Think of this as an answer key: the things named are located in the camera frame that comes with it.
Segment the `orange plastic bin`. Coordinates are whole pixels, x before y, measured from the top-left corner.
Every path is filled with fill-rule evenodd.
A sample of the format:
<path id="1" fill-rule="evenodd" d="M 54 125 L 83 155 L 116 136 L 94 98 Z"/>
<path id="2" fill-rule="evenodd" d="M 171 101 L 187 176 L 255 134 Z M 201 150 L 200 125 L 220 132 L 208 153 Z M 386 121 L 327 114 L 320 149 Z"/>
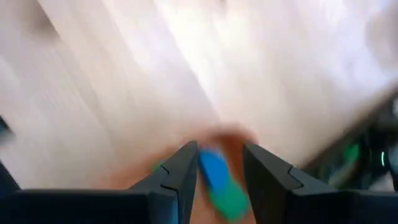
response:
<path id="1" fill-rule="evenodd" d="M 96 186 L 106 189 L 130 187 L 190 140 L 197 140 L 201 147 L 221 151 L 228 161 L 232 176 L 243 189 L 246 189 L 242 148 L 245 140 L 256 143 L 256 135 L 244 127 L 228 124 L 190 129 L 176 139 L 156 141 L 154 138 L 149 138 L 141 146 L 130 146 L 116 161 L 121 167 L 101 178 Z M 201 174 L 198 175 L 190 224 L 255 224 L 255 222 L 251 206 L 248 206 L 246 212 L 237 220 L 227 221 L 211 204 L 204 178 Z"/>

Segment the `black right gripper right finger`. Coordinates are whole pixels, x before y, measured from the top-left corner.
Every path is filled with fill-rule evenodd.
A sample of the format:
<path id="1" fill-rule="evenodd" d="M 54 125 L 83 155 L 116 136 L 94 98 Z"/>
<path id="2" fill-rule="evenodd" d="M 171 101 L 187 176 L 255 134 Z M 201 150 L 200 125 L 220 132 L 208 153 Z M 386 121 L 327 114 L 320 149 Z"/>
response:
<path id="1" fill-rule="evenodd" d="M 342 224 L 337 190 L 258 146 L 243 146 L 243 172 L 257 224 Z"/>

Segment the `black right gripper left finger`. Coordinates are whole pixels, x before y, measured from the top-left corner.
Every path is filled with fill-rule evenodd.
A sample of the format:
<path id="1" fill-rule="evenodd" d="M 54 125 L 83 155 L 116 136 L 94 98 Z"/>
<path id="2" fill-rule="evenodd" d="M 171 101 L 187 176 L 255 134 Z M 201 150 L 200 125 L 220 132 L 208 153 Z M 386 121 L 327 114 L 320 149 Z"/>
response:
<path id="1" fill-rule="evenodd" d="M 129 189 L 136 199 L 132 224 L 189 224 L 197 182 L 198 143 L 189 141 Z"/>

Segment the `blue cube block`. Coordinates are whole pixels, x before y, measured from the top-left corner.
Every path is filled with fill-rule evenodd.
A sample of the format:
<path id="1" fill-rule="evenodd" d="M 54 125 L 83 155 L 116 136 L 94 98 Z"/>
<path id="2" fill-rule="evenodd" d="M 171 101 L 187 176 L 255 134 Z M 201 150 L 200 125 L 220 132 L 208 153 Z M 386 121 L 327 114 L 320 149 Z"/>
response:
<path id="1" fill-rule="evenodd" d="M 221 192 L 229 184 L 230 174 L 224 157 L 216 151 L 200 151 L 200 170 L 206 185 L 214 192 Z"/>

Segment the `green half-round block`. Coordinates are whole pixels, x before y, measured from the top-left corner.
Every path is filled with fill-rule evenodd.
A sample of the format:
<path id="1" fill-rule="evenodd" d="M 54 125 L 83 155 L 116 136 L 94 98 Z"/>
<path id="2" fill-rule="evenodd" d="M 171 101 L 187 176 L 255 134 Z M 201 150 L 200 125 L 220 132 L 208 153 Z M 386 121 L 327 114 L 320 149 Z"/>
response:
<path id="1" fill-rule="evenodd" d="M 208 196 L 212 206 L 228 222 L 238 222 L 248 212 L 248 196 L 234 179 L 229 179 L 221 190 L 209 189 Z"/>

